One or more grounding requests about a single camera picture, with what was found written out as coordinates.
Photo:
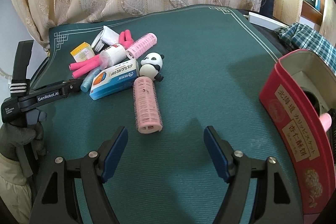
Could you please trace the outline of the grey gloved left hand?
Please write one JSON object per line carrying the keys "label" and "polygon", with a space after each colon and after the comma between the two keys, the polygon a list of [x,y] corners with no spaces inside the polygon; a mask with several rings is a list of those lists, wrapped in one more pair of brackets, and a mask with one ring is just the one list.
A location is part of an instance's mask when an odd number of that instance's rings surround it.
{"label": "grey gloved left hand", "polygon": [[4,123],[1,125],[1,154],[13,161],[19,161],[16,148],[33,142],[39,156],[46,154],[44,128],[40,122],[34,128],[21,128]]}

